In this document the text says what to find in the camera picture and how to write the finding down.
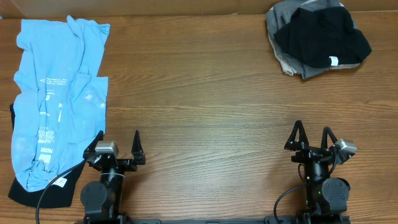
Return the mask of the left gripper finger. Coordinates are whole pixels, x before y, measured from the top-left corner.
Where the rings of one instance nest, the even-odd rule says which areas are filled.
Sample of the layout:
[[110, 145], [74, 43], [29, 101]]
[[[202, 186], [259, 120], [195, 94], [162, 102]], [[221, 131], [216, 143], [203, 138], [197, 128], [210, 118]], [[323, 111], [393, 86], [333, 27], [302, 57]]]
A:
[[89, 146], [85, 149], [83, 153], [83, 158], [89, 158], [89, 155], [95, 152], [95, 147], [99, 141], [103, 140], [104, 132], [101, 130], [98, 132], [94, 140], [89, 144]]
[[132, 143], [131, 154], [134, 158], [134, 163], [137, 165], [145, 165], [146, 164], [146, 156], [144, 154], [139, 131], [136, 130], [134, 135], [134, 140]]

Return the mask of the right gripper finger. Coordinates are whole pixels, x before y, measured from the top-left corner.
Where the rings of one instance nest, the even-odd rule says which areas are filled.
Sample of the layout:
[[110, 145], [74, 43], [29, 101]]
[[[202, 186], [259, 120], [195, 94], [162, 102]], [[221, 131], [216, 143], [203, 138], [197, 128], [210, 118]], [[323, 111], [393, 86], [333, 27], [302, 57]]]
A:
[[322, 141], [321, 141], [322, 149], [328, 149], [328, 138], [330, 138], [330, 140], [332, 141], [332, 144], [337, 142], [337, 138], [333, 134], [332, 130], [329, 127], [324, 127], [323, 133], [322, 133]]
[[302, 151], [309, 148], [309, 141], [304, 130], [301, 120], [297, 120], [294, 124], [292, 133], [290, 134], [284, 149], [290, 151]]

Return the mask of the light blue printed t-shirt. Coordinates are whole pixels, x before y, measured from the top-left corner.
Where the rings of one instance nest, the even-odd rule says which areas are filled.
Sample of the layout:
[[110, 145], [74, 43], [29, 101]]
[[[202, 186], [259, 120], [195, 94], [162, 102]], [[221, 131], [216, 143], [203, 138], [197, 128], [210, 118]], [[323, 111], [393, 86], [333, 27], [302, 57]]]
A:
[[72, 17], [21, 22], [11, 156], [26, 191], [44, 189], [79, 164], [104, 131], [108, 78], [98, 72], [109, 33], [109, 24]]

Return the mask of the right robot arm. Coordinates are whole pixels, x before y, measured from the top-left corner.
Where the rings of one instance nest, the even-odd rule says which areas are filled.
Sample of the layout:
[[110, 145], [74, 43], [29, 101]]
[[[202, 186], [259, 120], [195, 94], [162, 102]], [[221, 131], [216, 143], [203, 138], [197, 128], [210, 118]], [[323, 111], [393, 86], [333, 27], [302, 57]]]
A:
[[291, 161], [303, 168], [299, 174], [303, 185], [284, 192], [278, 199], [296, 190], [305, 189], [306, 211], [298, 212], [289, 223], [349, 223], [344, 217], [351, 190], [345, 179], [332, 177], [338, 164], [351, 159], [358, 150], [353, 141], [337, 139], [329, 127], [323, 128], [320, 147], [309, 145], [304, 126], [296, 121], [284, 149], [294, 151]]

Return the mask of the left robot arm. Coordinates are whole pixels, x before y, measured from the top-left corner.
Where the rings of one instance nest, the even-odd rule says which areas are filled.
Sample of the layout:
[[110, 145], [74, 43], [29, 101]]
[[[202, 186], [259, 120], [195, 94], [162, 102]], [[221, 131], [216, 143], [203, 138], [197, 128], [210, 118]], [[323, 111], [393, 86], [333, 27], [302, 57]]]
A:
[[84, 223], [131, 223], [128, 214], [119, 211], [126, 172], [135, 172], [138, 165], [146, 163], [139, 131], [132, 143], [132, 159], [119, 159], [114, 141], [104, 141], [100, 131], [83, 153], [88, 165], [100, 171], [99, 181], [84, 186], [80, 200], [85, 208]]

